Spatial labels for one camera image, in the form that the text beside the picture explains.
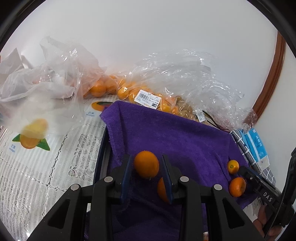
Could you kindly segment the person's right hand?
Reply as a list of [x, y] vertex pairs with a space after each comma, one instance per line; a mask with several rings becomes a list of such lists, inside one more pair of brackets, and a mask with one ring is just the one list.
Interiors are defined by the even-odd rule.
[[[266, 216], [266, 205], [263, 205], [260, 207], [257, 219], [253, 222], [256, 229], [259, 231], [259, 233], [264, 236], [263, 227], [267, 222], [267, 216]], [[274, 241], [282, 232], [283, 228], [281, 226], [274, 226], [269, 232], [269, 241]]]

